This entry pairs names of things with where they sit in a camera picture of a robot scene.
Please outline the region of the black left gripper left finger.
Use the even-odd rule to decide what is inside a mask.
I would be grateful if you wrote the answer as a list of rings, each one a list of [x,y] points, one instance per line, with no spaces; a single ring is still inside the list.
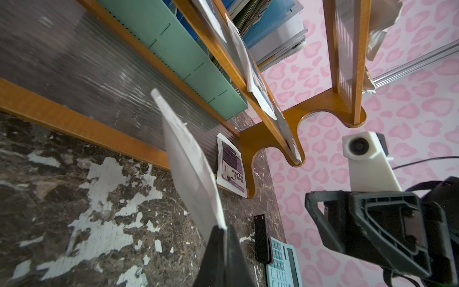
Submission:
[[[223,287],[225,275],[226,231],[214,226],[194,287]]]

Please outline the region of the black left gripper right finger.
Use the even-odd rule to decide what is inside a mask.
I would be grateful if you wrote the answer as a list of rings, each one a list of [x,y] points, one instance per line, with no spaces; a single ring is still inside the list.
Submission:
[[[229,225],[225,247],[225,285],[226,287],[254,287],[255,283],[247,266],[234,226]]]

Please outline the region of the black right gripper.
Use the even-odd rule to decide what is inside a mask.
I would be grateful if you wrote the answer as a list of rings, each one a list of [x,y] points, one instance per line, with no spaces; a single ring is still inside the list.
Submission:
[[[381,257],[372,262],[423,277],[425,287],[457,287],[459,179],[421,182],[407,190],[349,194],[351,216]],[[414,191],[427,194],[420,201]]]

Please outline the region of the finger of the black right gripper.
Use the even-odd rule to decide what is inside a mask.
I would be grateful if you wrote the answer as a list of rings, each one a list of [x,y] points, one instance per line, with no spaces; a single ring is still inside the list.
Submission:
[[[313,191],[306,194],[305,207],[315,222],[322,243],[338,253],[352,250],[353,217],[348,191]]]

